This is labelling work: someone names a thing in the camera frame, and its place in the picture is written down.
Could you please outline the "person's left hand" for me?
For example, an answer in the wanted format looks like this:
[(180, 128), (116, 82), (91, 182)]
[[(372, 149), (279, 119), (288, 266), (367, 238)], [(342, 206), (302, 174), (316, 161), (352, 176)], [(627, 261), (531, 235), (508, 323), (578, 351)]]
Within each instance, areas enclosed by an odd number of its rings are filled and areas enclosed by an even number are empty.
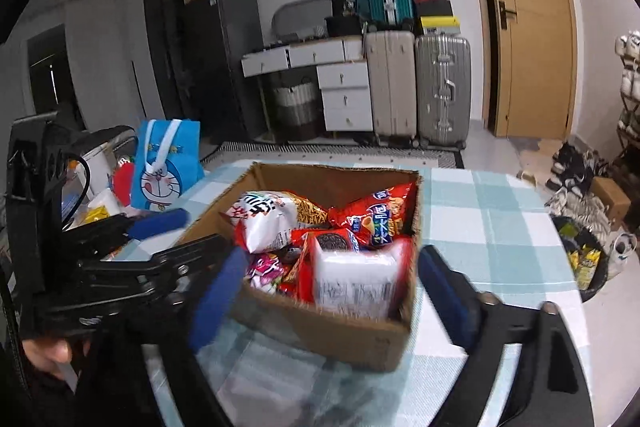
[(25, 339), (22, 341), (26, 358), (43, 373), (51, 374), (60, 381), (64, 381), (65, 375), (62, 367), (72, 363), (79, 355), (79, 348), (64, 338), (40, 337)]

